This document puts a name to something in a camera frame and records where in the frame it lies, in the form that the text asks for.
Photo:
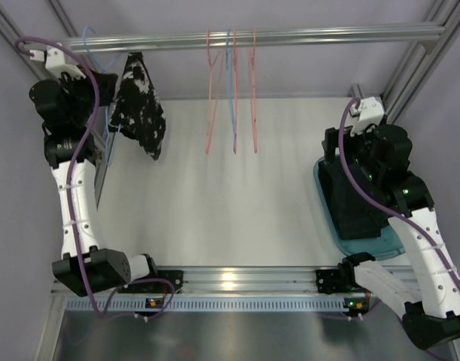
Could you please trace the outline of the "black white patterned garment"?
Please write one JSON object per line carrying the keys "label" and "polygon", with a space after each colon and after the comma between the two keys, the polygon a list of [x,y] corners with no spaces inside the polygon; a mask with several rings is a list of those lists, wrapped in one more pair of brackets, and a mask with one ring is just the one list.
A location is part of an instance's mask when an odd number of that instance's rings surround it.
{"label": "black white patterned garment", "polygon": [[137,141],[153,160],[159,159],[166,119],[142,53],[130,53],[127,57],[109,130]]}

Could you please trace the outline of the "black trousers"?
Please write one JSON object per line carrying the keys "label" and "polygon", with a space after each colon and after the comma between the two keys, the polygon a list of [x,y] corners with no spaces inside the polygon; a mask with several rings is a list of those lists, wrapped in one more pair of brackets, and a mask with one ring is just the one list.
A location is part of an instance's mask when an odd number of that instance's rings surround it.
{"label": "black trousers", "polygon": [[317,163],[317,174],[331,220],[345,241],[378,238],[389,226],[388,215],[368,204],[353,188],[340,160]]}

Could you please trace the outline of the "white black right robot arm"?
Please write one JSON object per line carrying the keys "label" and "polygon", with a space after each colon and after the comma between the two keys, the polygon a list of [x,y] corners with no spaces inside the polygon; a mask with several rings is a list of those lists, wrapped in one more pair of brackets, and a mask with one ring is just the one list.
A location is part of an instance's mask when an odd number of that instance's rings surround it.
{"label": "white black right robot arm", "polygon": [[369,251],[344,257],[322,293],[365,289],[391,308],[407,337],[427,350],[460,338],[460,277],[440,234],[433,198],[410,169],[412,142],[400,126],[330,128],[317,175],[337,234],[376,238],[390,228],[419,285],[409,289]]}

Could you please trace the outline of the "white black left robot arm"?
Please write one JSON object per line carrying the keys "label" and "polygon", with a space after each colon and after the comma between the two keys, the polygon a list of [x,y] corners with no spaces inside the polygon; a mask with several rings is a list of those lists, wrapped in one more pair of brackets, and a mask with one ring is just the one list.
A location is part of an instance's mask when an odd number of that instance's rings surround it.
{"label": "white black left robot arm", "polygon": [[30,90],[44,133],[44,157],[59,193],[63,241],[53,276],[77,296],[178,290],[181,270],[160,271],[147,253],[128,256],[104,243],[95,199],[97,154],[87,121],[100,101],[91,80],[63,71]]}

